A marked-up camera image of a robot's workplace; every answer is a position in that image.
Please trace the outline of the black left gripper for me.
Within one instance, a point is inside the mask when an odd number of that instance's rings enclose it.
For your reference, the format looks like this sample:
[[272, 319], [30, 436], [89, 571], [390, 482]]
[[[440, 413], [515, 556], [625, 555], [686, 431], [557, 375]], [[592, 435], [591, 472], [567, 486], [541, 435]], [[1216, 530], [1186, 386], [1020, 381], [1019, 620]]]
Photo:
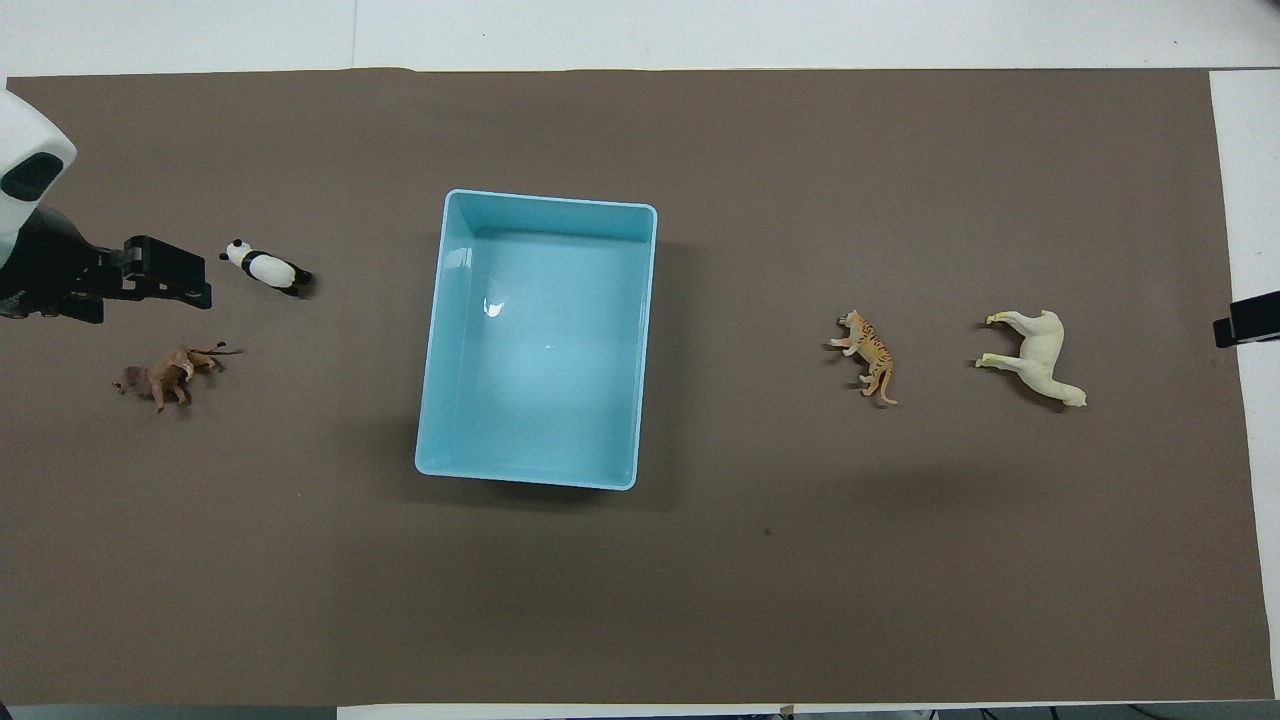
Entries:
[[[123, 254], [123, 275], [134, 281], [129, 301], [163, 299], [212, 307], [212, 287], [200, 255], [146, 234], [128, 238]], [[127, 299], [123, 275], [115, 251], [92, 245], [68, 217], [40, 206], [19, 228], [3, 264], [1, 314], [101, 323], [108, 300]]]

